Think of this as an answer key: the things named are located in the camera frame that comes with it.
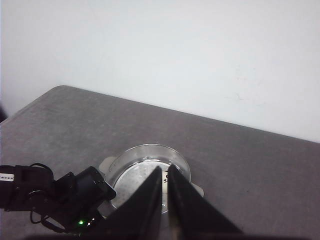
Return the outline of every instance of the white wall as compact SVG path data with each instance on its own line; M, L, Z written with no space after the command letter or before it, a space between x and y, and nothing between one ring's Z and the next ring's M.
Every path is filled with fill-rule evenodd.
M319 0L2 0L12 115L70 85L320 142Z

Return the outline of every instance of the table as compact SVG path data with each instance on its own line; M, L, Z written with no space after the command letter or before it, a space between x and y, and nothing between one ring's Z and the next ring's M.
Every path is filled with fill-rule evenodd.
M55 179L133 146L170 146L204 197L244 232L320 239L319 143L70 86L51 89L0 127L2 165L40 162ZM35 233L53 232L31 224L28 212L1 210L2 239Z

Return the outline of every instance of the sticker label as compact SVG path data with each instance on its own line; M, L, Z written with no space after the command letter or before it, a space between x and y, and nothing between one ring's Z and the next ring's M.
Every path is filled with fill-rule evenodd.
M0 181L13 182L15 180L14 174L0 173Z

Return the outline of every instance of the gray table surface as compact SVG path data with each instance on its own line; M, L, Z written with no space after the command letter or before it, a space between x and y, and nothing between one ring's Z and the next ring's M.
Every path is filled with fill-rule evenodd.
M41 162L55 179L133 146L170 146L186 157L204 197L246 233L320 239L319 143L70 86L0 127L2 165ZM1 239L35 233L52 232L27 212L1 210ZM160 238L169 235L162 229Z

